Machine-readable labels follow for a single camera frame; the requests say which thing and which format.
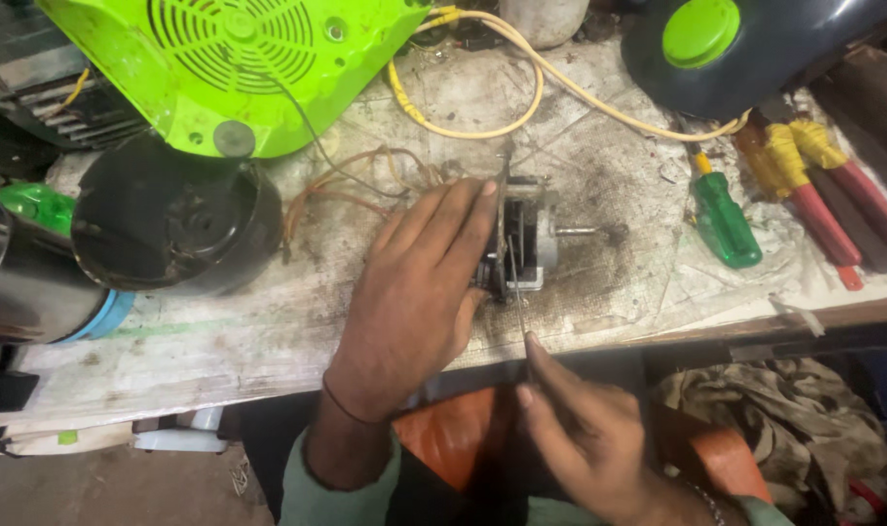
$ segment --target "metal wire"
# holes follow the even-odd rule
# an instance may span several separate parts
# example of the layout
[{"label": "metal wire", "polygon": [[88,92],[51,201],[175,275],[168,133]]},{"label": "metal wire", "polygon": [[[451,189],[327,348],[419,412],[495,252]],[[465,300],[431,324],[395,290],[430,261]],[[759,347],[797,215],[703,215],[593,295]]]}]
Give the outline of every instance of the metal wire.
[{"label": "metal wire", "polygon": [[307,130],[310,132],[310,136],[313,137],[313,142],[317,145],[317,149],[320,150],[320,154],[323,156],[323,159],[326,159],[326,163],[329,164],[330,167],[336,171],[336,173],[344,176],[346,179],[349,179],[350,181],[354,181],[354,182],[358,183],[359,185],[365,186],[366,188],[368,188],[372,192],[375,192],[376,194],[383,196],[383,197],[402,198],[402,197],[405,197],[408,195],[408,192],[409,192],[408,189],[405,189],[403,192],[401,192],[399,194],[391,194],[388,192],[384,192],[384,191],[380,190],[379,188],[376,188],[375,186],[370,185],[370,184],[366,183],[365,181],[359,179],[355,175],[351,175],[351,174],[344,172],[338,166],[333,164],[333,159],[330,159],[329,155],[326,154],[326,149],[323,149],[323,146],[320,143],[320,137],[317,137],[316,130],[313,129],[313,125],[310,124],[310,121],[307,118],[307,114],[304,113],[304,109],[300,106],[300,103],[297,102],[297,99],[294,98],[294,95],[291,93],[291,90],[287,89],[287,86],[282,84],[280,80],[268,75],[267,73],[263,73],[261,71],[252,71],[246,67],[240,66],[240,65],[235,64],[232,61],[230,61],[229,60],[229,50],[227,50],[226,46],[223,46],[222,44],[220,44],[219,49],[220,49],[221,54],[223,54],[223,59],[226,61],[226,63],[229,66],[232,66],[233,68],[235,68],[236,71],[238,71],[239,73],[245,73],[247,75],[254,75],[255,77],[262,78],[262,79],[267,80],[269,82],[273,82],[274,85],[277,86],[278,89],[280,89],[287,96],[288,99],[290,99],[291,103],[294,104],[294,107],[297,109],[297,113],[300,114],[300,119],[304,122],[304,126],[306,126]]}]

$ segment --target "green screwdriver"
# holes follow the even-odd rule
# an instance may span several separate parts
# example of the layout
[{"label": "green screwdriver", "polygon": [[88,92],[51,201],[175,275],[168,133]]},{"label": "green screwdriver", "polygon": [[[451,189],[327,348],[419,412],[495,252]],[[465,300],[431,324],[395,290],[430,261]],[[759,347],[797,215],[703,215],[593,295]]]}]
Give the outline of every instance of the green screwdriver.
[{"label": "green screwdriver", "polygon": [[[683,133],[687,124],[683,115],[676,113]],[[741,207],[730,196],[726,174],[713,171],[706,153],[696,142],[687,142],[687,149],[697,165],[699,174],[690,183],[697,198],[697,231],[723,263],[732,269],[747,269],[761,261],[761,247],[755,241],[752,227],[745,220]]]}]

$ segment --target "green sleeve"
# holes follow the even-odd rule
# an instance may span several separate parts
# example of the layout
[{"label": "green sleeve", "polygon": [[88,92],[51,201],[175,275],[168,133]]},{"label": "green sleeve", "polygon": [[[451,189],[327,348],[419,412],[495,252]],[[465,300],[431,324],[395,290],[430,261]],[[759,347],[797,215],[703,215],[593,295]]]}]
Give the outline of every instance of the green sleeve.
[{"label": "green sleeve", "polygon": [[[750,526],[794,526],[778,508],[756,497],[733,497]],[[528,498],[528,526],[608,526],[583,508],[550,499]]]},{"label": "green sleeve", "polygon": [[788,520],[781,510],[758,497],[735,496],[732,498],[741,505],[751,526],[794,526],[794,523]]},{"label": "green sleeve", "polygon": [[392,456],[379,479],[356,491],[326,489],[307,472],[301,447],[307,431],[301,433],[291,448],[284,470],[284,500],[281,504],[280,526],[314,526],[348,524],[380,526],[385,523],[388,502],[397,486],[401,470],[401,444],[395,432]]}]

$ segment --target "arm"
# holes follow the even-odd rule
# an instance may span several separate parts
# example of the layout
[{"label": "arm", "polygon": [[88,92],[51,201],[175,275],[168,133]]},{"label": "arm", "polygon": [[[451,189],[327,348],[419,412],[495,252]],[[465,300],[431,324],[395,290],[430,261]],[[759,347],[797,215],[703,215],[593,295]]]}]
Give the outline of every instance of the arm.
[{"label": "arm", "polygon": [[464,179],[382,228],[323,374],[318,415],[288,460],[283,524],[384,522],[400,461],[391,415],[469,343],[486,294],[468,283],[495,212],[496,184]]},{"label": "arm", "polygon": [[638,401],[622,389],[598,386],[564,369],[529,333],[532,384],[518,400],[532,439],[560,485],[580,506],[619,525],[789,524],[757,499],[709,494],[665,478],[644,465],[644,427]]}]

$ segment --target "fan grille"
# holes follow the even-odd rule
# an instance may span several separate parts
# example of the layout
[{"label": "fan grille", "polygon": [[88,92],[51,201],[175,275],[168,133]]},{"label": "fan grille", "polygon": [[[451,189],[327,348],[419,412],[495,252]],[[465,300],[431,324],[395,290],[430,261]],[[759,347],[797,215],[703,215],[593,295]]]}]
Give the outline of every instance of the fan grille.
[{"label": "fan grille", "polygon": [[281,94],[278,82],[304,78],[317,58],[297,0],[148,0],[148,19],[161,48],[224,92]]}]

